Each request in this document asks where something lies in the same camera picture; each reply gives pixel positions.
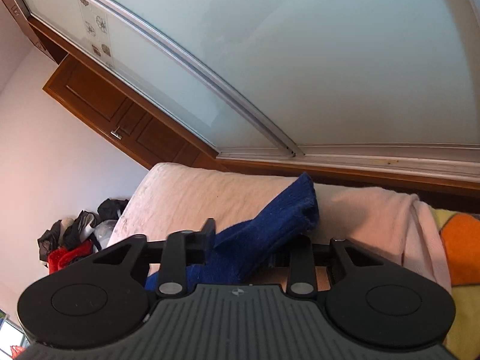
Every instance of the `metal handle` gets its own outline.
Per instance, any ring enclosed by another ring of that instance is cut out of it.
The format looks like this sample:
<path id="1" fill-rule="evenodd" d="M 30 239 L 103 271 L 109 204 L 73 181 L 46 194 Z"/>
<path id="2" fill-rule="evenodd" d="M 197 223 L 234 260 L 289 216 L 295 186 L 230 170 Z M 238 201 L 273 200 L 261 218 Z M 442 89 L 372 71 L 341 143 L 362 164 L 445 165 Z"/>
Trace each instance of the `metal handle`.
<path id="1" fill-rule="evenodd" d="M 119 128 L 120 128 L 120 126 L 118 126 L 115 130 L 110 131 L 110 134 L 112 134 L 118 140 L 122 139 L 122 136 L 119 133 L 117 133 Z"/>

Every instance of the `pink bedspread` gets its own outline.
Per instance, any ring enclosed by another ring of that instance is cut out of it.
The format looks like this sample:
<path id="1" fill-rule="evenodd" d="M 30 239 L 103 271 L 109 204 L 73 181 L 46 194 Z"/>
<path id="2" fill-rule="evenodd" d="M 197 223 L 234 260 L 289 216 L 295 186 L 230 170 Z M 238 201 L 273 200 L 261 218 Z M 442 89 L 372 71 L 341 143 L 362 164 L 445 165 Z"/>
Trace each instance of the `pink bedspread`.
<path id="1" fill-rule="evenodd" d="M 215 218 L 217 232 L 252 219 L 294 178 L 240 175 L 157 164 L 143 179 L 115 226 L 109 245 L 132 234 L 150 241 L 184 229 L 199 230 Z M 350 239 L 451 292 L 445 251 L 435 220 L 418 196 L 378 187 L 348 188 L 315 184 L 320 224 L 315 243 Z M 257 280 L 284 282 L 284 271 L 261 272 Z M 318 270 L 320 288 L 328 287 Z"/>

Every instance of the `brown door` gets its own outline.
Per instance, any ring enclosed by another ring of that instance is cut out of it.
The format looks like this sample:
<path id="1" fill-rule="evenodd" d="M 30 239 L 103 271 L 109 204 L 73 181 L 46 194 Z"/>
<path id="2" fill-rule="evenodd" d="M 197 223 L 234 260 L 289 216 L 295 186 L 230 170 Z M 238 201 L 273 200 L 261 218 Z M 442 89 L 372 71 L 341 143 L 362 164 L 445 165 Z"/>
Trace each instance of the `brown door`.
<path id="1" fill-rule="evenodd" d="M 159 162 L 176 162 L 226 170 L 71 56 L 61 63 L 44 90 L 148 169 Z"/>

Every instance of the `blue cloth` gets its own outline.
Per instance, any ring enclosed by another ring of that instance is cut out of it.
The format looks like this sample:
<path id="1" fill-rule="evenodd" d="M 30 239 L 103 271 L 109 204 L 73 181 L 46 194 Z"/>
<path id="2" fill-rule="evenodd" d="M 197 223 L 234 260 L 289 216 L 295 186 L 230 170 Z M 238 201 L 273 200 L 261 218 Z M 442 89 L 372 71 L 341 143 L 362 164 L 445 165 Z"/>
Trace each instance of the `blue cloth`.
<path id="1" fill-rule="evenodd" d="M 275 250 L 303 231 L 314 229 L 318 221 L 314 184 L 303 173 L 255 218 L 215 236 L 207 263 L 187 267 L 189 290 L 197 283 L 242 283 Z M 147 290 L 155 289 L 157 276 L 158 272 L 147 278 Z"/>

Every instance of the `gray ribbed panel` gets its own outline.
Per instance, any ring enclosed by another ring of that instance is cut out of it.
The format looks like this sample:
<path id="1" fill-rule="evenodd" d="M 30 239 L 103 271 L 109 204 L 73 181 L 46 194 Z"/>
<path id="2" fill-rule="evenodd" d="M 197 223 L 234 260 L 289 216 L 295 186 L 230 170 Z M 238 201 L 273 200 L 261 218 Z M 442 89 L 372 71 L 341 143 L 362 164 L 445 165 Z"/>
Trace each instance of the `gray ribbed panel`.
<path id="1" fill-rule="evenodd" d="M 446 360 L 454 357 L 441 346 L 412 353 L 364 348 L 337 333 L 314 303 L 287 298 L 277 286 L 198 285 L 186 298 L 160 302 L 140 329 L 115 344 L 79 351 L 34 344 L 19 359 Z"/>

